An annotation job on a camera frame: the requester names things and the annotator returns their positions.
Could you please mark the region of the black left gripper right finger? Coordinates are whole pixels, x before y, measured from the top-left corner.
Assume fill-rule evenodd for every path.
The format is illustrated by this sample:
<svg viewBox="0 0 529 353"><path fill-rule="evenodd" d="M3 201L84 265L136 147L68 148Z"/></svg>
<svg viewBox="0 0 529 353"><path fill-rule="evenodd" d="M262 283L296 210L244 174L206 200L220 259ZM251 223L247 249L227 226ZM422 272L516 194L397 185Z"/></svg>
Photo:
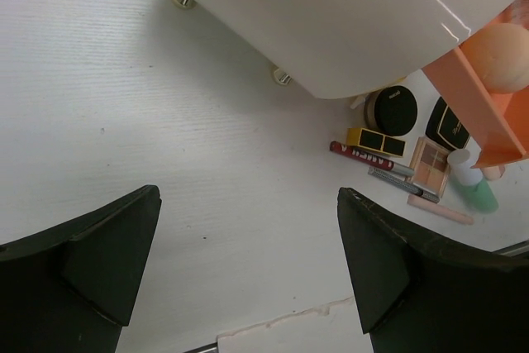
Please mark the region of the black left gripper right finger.
<svg viewBox="0 0 529 353"><path fill-rule="evenodd" d="M337 216L376 352L525 352L528 256L453 241L342 188Z"/></svg>

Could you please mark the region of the red lip gloss tube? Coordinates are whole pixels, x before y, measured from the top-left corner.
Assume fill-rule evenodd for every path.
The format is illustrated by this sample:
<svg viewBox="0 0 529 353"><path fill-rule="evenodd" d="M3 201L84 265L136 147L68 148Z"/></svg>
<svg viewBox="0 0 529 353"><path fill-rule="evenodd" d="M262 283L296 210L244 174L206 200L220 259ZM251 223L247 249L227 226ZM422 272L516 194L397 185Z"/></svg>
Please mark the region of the red lip gloss tube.
<svg viewBox="0 0 529 353"><path fill-rule="evenodd" d="M376 169L381 169L383 171L391 172L403 177L412 177L415 175L414 169L408 166L401 165L365 150L355 148L354 146L341 144L338 141L332 141L330 143L329 151L375 167Z"/></svg>

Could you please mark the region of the grey eyeliner pencil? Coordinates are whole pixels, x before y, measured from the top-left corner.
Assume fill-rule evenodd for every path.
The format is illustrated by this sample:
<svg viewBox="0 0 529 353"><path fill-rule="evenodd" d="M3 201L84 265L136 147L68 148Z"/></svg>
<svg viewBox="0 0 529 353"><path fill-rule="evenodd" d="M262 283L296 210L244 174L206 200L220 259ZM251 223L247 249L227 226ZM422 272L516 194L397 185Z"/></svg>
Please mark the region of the grey eyeliner pencil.
<svg viewBox="0 0 529 353"><path fill-rule="evenodd" d="M432 203L439 203L440 198L436 196L433 193L427 192L426 190L419 188L418 186L411 184L405 180L401 180L393 175L391 175L388 172L385 172L381 169L376 169L374 167L370 167L368 174L374 176L377 179L380 179L384 181L387 184L391 184L392 186L401 189L402 191L405 191L407 193L410 193L412 195L418 196L420 198L426 199L429 202Z"/></svg>

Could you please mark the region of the pink top drawer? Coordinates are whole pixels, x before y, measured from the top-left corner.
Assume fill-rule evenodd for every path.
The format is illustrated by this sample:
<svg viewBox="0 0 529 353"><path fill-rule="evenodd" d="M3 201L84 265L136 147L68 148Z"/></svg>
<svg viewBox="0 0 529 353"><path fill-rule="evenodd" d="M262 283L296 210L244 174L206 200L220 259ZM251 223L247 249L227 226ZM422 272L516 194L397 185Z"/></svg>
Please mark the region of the pink top drawer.
<svg viewBox="0 0 529 353"><path fill-rule="evenodd" d="M528 29L528 0L515 0L487 26L499 23ZM476 166L527 159L528 86L516 93L490 93L463 54L462 44L424 67L423 72L479 145Z"/></svg>

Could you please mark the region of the green bottle white cap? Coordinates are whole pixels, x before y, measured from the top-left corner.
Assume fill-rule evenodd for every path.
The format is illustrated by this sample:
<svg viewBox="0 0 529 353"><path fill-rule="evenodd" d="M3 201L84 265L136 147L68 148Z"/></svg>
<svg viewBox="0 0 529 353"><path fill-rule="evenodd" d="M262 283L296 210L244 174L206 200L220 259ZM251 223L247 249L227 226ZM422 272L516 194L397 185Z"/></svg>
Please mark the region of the green bottle white cap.
<svg viewBox="0 0 529 353"><path fill-rule="evenodd" d="M481 213L498 210L498 201L483 172L474 168L475 158L468 150L452 151L447 157L447 163L456 190L470 207Z"/></svg>

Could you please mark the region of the round pink powder puff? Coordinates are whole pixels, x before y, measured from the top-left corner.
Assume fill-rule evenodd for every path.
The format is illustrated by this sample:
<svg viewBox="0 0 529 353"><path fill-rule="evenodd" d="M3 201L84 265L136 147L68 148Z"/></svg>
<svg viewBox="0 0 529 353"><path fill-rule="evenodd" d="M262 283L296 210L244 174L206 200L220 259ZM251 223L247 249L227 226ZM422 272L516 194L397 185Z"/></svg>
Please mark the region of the round pink powder puff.
<svg viewBox="0 0 529 353"><path fill-rule="evenodd" d="M481 169L484 177L489 181L499 180L503 177L506 167L504 165L495 165Z"/></svg>

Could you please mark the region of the pink concealer stick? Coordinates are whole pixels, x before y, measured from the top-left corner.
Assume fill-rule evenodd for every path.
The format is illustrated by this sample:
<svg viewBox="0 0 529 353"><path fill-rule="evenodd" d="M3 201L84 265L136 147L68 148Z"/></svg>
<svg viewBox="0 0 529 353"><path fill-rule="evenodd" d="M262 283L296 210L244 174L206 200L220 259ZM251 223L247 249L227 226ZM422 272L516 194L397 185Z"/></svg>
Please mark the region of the pink concealer stick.
<svg viewBox="0 0 529 353"><path fill-rule="evenodd" d="M468 215L449 209L440 204L431 202L429 200L426 200L425 198L421 198L413 194L410 194L408 196L407 204L462 225L474 224L474 219Z"/></svg>

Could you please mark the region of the black gold lipstick box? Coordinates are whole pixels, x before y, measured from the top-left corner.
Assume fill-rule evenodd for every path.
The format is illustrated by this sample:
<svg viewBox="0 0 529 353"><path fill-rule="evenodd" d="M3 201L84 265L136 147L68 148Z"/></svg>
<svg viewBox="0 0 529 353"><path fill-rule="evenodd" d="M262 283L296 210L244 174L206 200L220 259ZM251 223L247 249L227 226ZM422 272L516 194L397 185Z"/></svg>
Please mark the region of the black gold lipstick box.
<svg viewBox="0 0 529 353"><path fill-rule="evenodd" d="M363 127L349 128L346 144L395 157L403 157L406 149L406 141Z"/></svg>

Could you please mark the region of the black round powder jar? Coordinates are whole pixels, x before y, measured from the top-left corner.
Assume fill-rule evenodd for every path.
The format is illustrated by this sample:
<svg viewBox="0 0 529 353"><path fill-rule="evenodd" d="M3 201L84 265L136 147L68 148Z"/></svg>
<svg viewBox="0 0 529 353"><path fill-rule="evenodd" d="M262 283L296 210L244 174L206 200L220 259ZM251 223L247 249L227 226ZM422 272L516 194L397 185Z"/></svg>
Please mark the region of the black round powder jar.
<svg viewBox="0 0 529 353"><path fill-rule="evenodd" d="M405 136L417 121L417 100L402 85L391 86L371 93L365 102L366 126L388 136Z"/></svg>

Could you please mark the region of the pink eyeshadow palette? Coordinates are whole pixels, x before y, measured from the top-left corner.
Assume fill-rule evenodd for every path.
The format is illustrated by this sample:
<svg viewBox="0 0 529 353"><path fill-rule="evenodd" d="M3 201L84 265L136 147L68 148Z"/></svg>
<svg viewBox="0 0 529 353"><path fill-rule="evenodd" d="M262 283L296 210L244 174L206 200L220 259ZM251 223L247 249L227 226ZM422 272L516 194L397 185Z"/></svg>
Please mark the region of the pink eyeshadow palette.
<svg viewBox="0 0 529 353"><path fill-rule="evenodd" d="M414 175L406 181L441 198L450 174L449 151L423 136L417 139L409 167Z"/></svg>

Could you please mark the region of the black gold square compact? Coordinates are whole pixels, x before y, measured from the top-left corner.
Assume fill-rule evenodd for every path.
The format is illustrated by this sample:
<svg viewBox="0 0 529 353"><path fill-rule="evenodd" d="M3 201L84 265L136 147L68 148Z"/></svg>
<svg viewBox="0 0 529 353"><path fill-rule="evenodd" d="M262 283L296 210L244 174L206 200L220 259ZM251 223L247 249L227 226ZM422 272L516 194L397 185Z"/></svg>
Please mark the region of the black gold square compact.
<svg viewBox="0 0 529 353"><path fill-rule="evenodd" d="M470 139L468 131L442 97L433 108L425 135L449 151L464 149Z"/></svg>

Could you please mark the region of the cream cylindrical drawer organizer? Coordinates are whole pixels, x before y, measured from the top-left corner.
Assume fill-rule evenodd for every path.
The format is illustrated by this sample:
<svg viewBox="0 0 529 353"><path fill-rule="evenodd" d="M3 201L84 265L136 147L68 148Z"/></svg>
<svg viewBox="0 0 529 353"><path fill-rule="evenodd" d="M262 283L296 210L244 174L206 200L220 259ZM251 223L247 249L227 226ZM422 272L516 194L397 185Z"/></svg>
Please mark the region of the cream cylindrical drawer organizer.
<svg viewBox="0 0 529 353"><path fill-rule="evenodd" d="M316 98L347 98L453 50L514 0L195 0Z"/></svg>

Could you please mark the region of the beige makeup sponge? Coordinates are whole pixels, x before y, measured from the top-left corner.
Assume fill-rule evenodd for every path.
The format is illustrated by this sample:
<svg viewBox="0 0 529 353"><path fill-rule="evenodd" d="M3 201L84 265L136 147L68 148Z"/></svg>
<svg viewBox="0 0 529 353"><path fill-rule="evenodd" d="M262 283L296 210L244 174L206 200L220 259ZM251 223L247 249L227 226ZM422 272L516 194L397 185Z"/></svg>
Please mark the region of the beige makeup sponge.
<svg viewBox="0 0 529 353"><path fill-rule="evenodd" d="M490 93L516 93L528 86L528 29L524 26L486 26L460 48Z"/></svg>

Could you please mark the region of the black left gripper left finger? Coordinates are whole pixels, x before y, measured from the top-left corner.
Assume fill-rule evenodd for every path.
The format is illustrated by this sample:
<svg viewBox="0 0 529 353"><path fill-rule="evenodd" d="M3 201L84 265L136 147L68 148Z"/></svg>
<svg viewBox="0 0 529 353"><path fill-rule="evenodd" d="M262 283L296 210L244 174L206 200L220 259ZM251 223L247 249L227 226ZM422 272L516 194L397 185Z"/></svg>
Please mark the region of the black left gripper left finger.
<svg viewBox="0 0 529 353"><path fill-rule="evenodd" d="M135 307L161 208L141 187L1 246L3 352L114 352Z"/></svg>

